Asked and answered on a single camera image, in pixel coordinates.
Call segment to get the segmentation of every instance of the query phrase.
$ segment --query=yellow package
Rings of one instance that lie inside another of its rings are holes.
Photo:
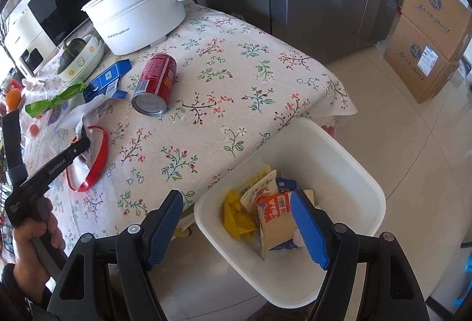
[[[252,175],[249,180],[247,180],[242,186],[240,186],[237,191],[242,196],[246,191],[248,191],[255,183],[261,180],[263,177],[267,176],[269,173],[272,172],[271,166],[266,165],[262,168],[259,172]]]
[[[251,240],[257,223],[251,214],[241,212],[240,196],[234,189],[228,192],[223,204],[224,227],[234,238],[242,236],[247,242]]]

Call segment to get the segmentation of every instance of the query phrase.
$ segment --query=white electric pot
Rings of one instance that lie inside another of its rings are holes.
[[[91,0],[82,10],[115,55],[165,40],[185,18],[183,0]]]

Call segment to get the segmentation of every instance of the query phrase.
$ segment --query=green packaging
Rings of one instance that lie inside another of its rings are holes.
[[[85,83],[82,80],[77,80],[76,84],[71,85],[64,92],[61,92],[59,95],[53,97],[51,100],[39,100],[38,102],[27,104],[24,106],[24,110],[32,118],[35,118],[46,110],[53,108],[66,100],[69,100],[78,93],[83,92],[85,88]]]

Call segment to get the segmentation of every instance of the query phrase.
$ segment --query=barcode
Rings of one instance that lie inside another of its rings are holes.
[[[149,80],[143,80],[143,81],[139,82],[138,85],[136,86],[135,94],[144,92],[146,90],[148,84],[149,84]]]
[[[282,212],[282,209],[287,210],[287,206],[285,205],[285,196],[277,197],[277,203],[278,203],[278,207],[280,209],[280,212]]]

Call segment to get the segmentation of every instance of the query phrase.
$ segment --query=black sleeve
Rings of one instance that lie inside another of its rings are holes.
[[[32,321],[30,307],[23,291],[18,287],[13,276],[14,264],[3,268],[0,282],[0,309],[5,320]],[[41,308],[46,309],[51,292],[45,287]]]

